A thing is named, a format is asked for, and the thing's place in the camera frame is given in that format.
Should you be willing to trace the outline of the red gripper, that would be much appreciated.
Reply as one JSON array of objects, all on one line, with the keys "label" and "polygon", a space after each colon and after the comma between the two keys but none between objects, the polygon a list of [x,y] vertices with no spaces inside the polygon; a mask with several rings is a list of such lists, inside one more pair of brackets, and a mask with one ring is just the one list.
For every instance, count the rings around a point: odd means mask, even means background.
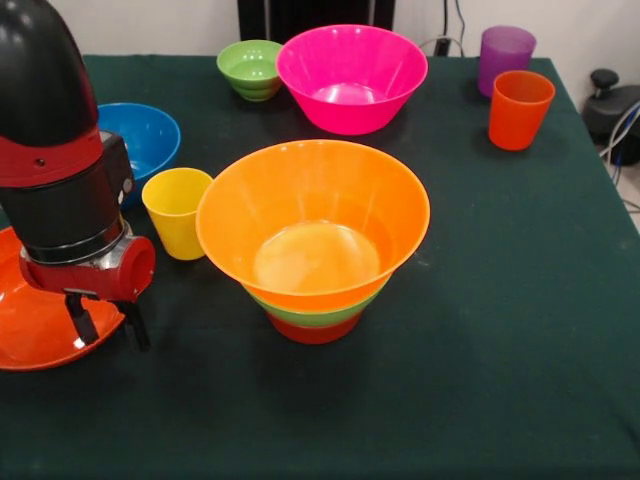
[{"label": "red gripper", "polygon": [[142,236],[124,235],[112,250],[90,260],[66,265],[45,265],[32,260],[24,247],[19,268],[26,282],[39,290],[65,295],[65,307],[79,338],[85,345],[99,334],[82,299],[116,301],[124,315],[124,327],[130,344],[140,352],[151,347],[138,296],[151,284],[156,264],[152,242]]}]

